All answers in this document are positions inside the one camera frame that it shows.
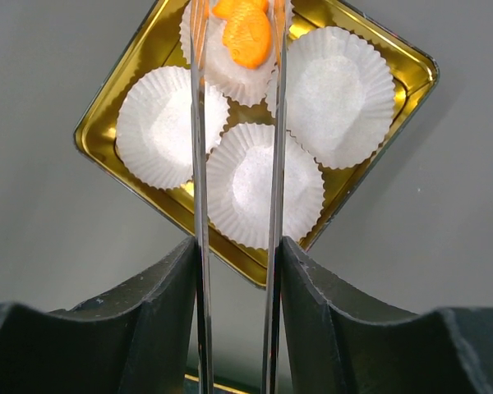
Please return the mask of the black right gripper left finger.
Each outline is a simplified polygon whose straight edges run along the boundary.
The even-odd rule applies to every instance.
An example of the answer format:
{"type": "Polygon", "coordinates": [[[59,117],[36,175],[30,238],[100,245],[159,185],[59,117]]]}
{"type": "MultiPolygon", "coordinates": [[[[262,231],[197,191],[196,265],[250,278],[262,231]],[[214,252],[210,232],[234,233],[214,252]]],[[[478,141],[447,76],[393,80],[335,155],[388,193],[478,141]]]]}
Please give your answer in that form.
{"type": "Polygon", "coordinates": [[[0,393],[180,393],[195,242],[75,308],[0,302],[0,393]]]}

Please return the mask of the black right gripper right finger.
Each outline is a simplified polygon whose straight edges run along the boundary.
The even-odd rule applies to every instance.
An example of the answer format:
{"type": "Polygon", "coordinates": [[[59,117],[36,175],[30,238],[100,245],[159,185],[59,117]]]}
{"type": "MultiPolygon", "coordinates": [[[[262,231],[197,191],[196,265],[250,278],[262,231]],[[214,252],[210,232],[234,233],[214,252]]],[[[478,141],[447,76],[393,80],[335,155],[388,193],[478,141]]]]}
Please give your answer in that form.
{"type": "Polygon", "coordinates": [[[358,290],[283,239],[296,393],[493,393],[493,308],[414,314],[358,290]]]}

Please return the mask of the orange fish cookie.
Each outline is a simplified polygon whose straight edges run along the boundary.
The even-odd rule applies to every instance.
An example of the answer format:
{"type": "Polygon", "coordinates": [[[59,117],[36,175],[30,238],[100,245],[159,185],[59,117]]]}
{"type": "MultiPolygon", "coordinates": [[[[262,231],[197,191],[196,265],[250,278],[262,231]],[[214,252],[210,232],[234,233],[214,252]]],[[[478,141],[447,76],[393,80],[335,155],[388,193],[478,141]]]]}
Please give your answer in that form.
{"type": "Polygon", "coordinates": [[[266,62],[272,45],[268,1],[217,1],[212,12],[226,21],[222,43],[239,66],[256,69],[266,62]]]}

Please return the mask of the metal tongs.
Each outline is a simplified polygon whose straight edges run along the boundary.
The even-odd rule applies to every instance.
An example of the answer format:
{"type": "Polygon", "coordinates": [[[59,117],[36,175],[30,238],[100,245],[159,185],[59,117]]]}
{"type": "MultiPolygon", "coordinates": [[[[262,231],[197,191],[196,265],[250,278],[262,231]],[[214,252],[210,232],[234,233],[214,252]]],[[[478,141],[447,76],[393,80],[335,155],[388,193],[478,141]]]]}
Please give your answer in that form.
{"type": "MultiPolygon", "coordinates": [[[[205,45],[210,4],[194,1],[190,19],[191,146],[194,190],[194,228],[196,234],[196,301],[198,329],[199,390],[210,393],[214,387],[211,311],[209,228],[207,215],[205,147],[205,45]]],[[[286,3],[274,2],[274,52],[276,54],[276,118],[270,230],[266,274],[265,325],[262,363],[263,393],[278,391],[279,332],[281,305],[281,266],[283,257],[283,183],[286,152],[287,17],[286,3]]]]}

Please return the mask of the gold tin lid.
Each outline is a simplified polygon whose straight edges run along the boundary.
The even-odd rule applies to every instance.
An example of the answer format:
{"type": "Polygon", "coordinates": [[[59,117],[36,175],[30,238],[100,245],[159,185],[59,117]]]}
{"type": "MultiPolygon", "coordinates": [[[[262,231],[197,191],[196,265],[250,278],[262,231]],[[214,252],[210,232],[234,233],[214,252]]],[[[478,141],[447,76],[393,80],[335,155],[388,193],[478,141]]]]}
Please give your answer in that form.
{"type": "MultiPolygon", "coordinates": [[[[185,374],[182,393],[198,393],[199,378],[193,371],[185,374]]],[[[248,386],[221,377],[214,377],[213,393],[260,393],[258,387],[248,386]]]]}

